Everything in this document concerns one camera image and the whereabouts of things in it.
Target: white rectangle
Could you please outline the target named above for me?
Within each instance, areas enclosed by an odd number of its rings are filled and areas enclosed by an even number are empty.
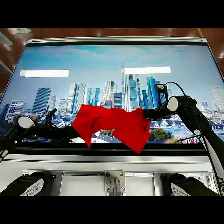
[[[135,75],[145,75],[145,74],[156,74],[156,73],[171,73],[170,67],[145,67],[145,68],[125,68],[124,74],[135,74]]]
[[[20,71],[20,76],[26,78],[66,78],[69,70],[24,70]]]

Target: white round cap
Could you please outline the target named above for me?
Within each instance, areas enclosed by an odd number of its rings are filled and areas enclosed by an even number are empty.
[[[171,97],[171,98],[169,99],[168,104],[167,104],[167,108],[168,108],[170,111],[175,111],[175,110],[177,110],[177,108],[178,108],[178,100],[177,100],[177,98],[175,98],[175,97]]]
[[[29,117],[20,117],[18,119],[18,124],[22,128],[30,128],[34,125],[34,122]]]

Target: red fabric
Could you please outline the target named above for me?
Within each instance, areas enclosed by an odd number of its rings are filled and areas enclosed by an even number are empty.
[[[143,117],[142,109],[132,112],[106,109],[101,106],[82,105],[72,126],[91,147],[92,134],[99,130],[112,130],[113,136],[140,153],[149,138],[150,121]]]

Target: printed city backdrop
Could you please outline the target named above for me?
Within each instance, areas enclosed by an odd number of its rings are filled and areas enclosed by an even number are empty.
[[[127,68],[170,67],[170,73],[127,74]],[[26,78],[21,70],[69,70],[66,78]],[[19,115],[37,116],[57,108],[54,124],[63,127],[76,118],[82,104],[105,108],[151,109],[158,106],[155,84],[177,82],[224,140],[224,85],[206,46],[36,46],[26,47],[0,104],[0,135]],[[169,97],[182,95],[168,86]],[[178,116],[152,121],[148,143],[172,143],[191,137]],[[118,143],[112,131],[93,135],[93,142]],[[197,138],[182,143],[198,143]]]

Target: brown floor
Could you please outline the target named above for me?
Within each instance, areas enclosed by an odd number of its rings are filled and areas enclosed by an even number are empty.
[[[28,39],[75,37],[75,36],[192,36],[206,37],[219,67],[224,74],[224,28],[30,28],[31,33],[12,34],[8,28],[0,28],[13,45],[0,43],[0,60],[14,69]],[[8,82],[9,75],[0,72],[0,92]]]

